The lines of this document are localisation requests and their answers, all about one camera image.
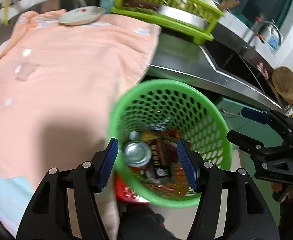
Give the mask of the brown round cutting board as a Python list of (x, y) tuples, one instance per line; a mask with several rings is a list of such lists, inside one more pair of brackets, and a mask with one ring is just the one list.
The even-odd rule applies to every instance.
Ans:
[(274, 70), (271, 79), (278, 94), (293, 105), (293, 71), (288, 67), (279, 67)]

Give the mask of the steel faucet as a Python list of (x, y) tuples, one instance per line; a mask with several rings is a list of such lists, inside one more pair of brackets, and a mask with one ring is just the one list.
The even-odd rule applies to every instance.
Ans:
[(247, 41), (247, 44), (251, 44), (255, 37), (270, 47), (274, 53), (280, 48), (283, 42), (283, 36), (279, 31), (278, 26), (272, 21), (256, 21), (251, 28), (253, 31), (252, 36)]

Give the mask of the white shallow dish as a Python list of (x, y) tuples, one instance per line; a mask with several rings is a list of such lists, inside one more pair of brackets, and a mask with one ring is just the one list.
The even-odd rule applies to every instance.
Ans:
[(59, 17), (59, 23), (66, 26), (85, 25), (97, 21), (106, 10), (102, 7), (89, 6), (65, 12)]

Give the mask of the black foil wrapper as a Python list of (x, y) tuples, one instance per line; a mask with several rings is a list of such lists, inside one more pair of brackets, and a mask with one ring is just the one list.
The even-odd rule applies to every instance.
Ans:
[(151, 162), (157, 179), (171, 178), (171, 164), (166, 152), (165, 142), (161, 138), (148, 140), (146, 144), (151, 150)]

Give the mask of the red plastic stool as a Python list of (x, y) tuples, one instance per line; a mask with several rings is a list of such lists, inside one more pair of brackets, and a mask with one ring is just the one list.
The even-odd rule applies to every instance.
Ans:
[(148, 200), (136, 194), (135, 191), (130, 189), (125, 182), (122, 181), (118, 174), (114, 179), (115, 196), (118, 201), (126, 204), (150, 204)]

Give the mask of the pink bath towel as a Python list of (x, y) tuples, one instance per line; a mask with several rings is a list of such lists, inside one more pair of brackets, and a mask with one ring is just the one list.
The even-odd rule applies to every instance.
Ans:
[[(121, 15), (59, 24), (64, 10), (23, 13), (0, 47), (0, 221), (15, 235), (46, 172), (105, 148), (114, 103), (146, 74), (161, 28)], [(27, 81), (20, 63), (39, 64)]]

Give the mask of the silver drink can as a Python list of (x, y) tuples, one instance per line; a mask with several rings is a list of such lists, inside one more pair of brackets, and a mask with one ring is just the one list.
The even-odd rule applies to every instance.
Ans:
[(142, 141), (129, 142), (123, 151), (126, 164), (135, 170), (145, 170), (151, 160), (151, 149)]

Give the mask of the green dish rack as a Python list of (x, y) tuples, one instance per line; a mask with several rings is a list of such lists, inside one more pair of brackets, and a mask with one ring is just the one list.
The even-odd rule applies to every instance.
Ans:
[(190, 36), (202, 45), (224, 13), (209, 0), (114, 0), (111, 11)]

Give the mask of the clear plastic wrapper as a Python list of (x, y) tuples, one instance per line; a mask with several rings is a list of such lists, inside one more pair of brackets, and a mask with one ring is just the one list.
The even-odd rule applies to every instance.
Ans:
[(39, 64), (24, 62), (18, 64), (15, 68), (15, 79), (18, 81), (27, 81), (29, 77), (35, 72)]

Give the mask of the steel sink basin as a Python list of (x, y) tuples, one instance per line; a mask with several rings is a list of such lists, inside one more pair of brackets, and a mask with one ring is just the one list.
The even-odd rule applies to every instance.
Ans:
[(283, 111), (284, 103), (271, 84), (237, 52), (217, 41), (206, 42), (201, 50), (213, 82), (222, 87), (224, 95), (257, 108)]

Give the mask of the green plastic trash basket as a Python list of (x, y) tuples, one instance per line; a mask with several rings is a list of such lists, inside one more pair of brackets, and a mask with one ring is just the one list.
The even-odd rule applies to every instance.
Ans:
[[(108, 133), (119, 142), (114, 169), (126, 185), (154, 205), (186, 208), (198, 204), (200, 195), (189, 187), (176, 146), (188, 147), (223, 170), (232, 164), (227, 124), (215, 105), (185, 83), (157, 79), (145, 81), (124, 93), (116, 103)], [(150, 160), (145, 170), (130, 168), (124, 147), (132, 141), (161, 138), (171, 164), (172, 177), (157, 179)]]

